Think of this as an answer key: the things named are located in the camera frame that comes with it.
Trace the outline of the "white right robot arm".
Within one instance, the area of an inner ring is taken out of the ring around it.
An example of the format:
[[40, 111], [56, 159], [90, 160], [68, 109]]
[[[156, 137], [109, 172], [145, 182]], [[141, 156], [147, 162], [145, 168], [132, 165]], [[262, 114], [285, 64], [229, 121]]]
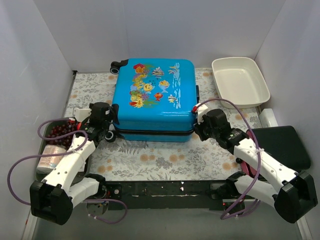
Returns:
[[197, 115], [195, 133], [201, 141], [214, 139], [218, 145], [236, 158], [251, 165], [257, 177], [238, 171], [227, 178], [218, 190], [232, 199], [250, 196], [272, 206], [287, 222], [295, 223], [318, 205], [313, 177], [305, 171], [286, 167], [262, 148], [253, 137], [232, 128], [221, 109], [209, 110], [205, 105], [192, 109]]

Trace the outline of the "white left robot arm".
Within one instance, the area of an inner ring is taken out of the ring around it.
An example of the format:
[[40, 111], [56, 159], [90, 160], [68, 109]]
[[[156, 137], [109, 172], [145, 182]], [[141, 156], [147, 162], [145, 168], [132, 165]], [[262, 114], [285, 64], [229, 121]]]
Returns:
[[75, 178], [101, 141], [115, 140], [110, 130], [114, 115], [113, 107], [106, 102], [90, 103], [86, 109], [75, 108], [76, 130], [69, 149], [47, 176], [30, 186], [33, 216], [64, 225], [78, 204], [86, 199], [101, 200], [107, 195], [103, 176], [88, 174], [78, 182]]

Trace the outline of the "blue fish-print suitcase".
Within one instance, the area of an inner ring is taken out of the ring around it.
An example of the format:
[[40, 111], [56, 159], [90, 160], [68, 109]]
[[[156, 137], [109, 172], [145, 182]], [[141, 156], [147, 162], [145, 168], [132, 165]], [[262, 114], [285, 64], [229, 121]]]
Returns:
[[185, 143], [197, 118], [195, 67], [187, 59], [129, 58], [113, 61], [117, 75], [112, 104], [118, 104], [117, 134], [126, 141]]

